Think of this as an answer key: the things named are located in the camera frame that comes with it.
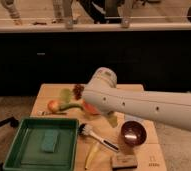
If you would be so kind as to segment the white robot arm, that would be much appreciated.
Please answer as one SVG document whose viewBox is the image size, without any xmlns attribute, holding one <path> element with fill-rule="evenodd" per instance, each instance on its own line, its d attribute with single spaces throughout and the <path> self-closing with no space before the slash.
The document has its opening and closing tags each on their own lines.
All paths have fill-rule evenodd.
<svg viewBox="0 0 191 171">
<path fill-rule="evenodd" d="M 191 131 L 191 93 L 119 89 L 117 75 L 98 68 L 85 85 L 82 98 L 99 112 L 120 112 Z"/>
</svg>

